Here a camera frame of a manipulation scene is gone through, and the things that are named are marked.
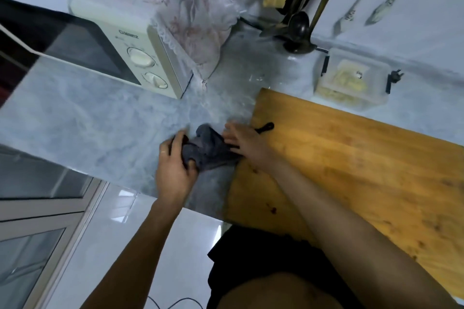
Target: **power cord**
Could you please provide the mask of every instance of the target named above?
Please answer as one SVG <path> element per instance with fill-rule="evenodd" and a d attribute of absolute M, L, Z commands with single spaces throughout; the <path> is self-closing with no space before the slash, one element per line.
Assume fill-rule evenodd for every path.
<path fill-rule="evenodd" d="M 153 299 L 152 297 L 148 296 L 148 298 L 151 299 L 151 301 L 154 303 L 154 305 L 156 305 L 156 306 L 158 307 L 158 309 L 161 309 L 160 306 L 158 305 L 158 303 L 155 302 L 154 299 Z M 185 298 L 179 299 L 177 302 L 175 302 L 173 305 L 171 305 L 171 306 L 170 306 L 169 308 L 167 308 L 167 309 L 171 309 L 171 308 L 172 308 L 173 306 L 175 306 L 178 302 L 182 302 L 182 301 L 187 300 L 187 299 L 190 299 L 191 301 L 194 301 L 195 303 L 197 303 L 197 304 L 200 306 L 201 309 L 203 309 L 203 307 L 201 306 L 201 304 L 200 304 L 199 301 L 197 301 L 196 299 L 190 298 L 190 297 L 185 297 Z"/>

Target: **microwave knob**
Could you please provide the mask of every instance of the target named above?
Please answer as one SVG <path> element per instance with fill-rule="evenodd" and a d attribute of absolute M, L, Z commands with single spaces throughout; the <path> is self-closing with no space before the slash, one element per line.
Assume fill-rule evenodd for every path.
<path fill-rule="evenodd" d="M 142 74 L 142 77 L 145 78 L 150 84 L 154 85 L 156 88 L 159 89 L 166 89 L 167 83 L 164 79 L 155 75 L 154 73 L 147 72 Z"/>
<path fill-rule="evenodd" d="M 154 60 L 150 55 L 137 48 L 128 48 L 127 54 L 129 54 L 130 60 L 140 67 L 152 67 L 154 66 Z"/>

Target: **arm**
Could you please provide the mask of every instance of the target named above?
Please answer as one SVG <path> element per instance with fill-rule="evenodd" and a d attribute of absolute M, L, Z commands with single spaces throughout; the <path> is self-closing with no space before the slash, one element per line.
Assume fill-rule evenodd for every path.
<path fill-rule="evenodd" d="M 270 174 L 337 272 L 367 308 L 458 308 L 419 264 L 273 151 L 253 129 L 227 124 L 231 149 Z"/>
<path fill-rule="evenodd" d="M 116 259 L 81 309 L 142 309 L 167 235 L 197 179 L 195 163 L 182 164 L 184 132 L 177 133 L 169 155 L 169 143 L 159 146 L 156 171 L 158 199 L 147 218 Z"/>

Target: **forearm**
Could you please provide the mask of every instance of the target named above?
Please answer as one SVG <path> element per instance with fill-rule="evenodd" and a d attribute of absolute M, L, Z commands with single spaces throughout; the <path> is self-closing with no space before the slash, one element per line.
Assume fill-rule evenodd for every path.
<path fill-rule="evenodd" d="M 81 309 L 142 309 L 166 238 L 181 206 L 160 199 Z"/>
<path fill-rule="evenodd" d="M 278 159 L 270 169 L 318 244 L 367 307 L 453 308 L 449 294 L 372 225 Z"/>

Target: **transparent food container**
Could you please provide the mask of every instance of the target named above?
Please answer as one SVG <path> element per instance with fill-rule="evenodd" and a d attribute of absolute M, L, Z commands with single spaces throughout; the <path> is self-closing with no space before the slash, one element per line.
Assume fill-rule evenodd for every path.
<path fill-rule="evenodd" d="M 328 55 L 327 71 L 317 83 L 317 96 L 356 110 L 388 101 L 388 64 L 337 48 L 330 49 Z"/>

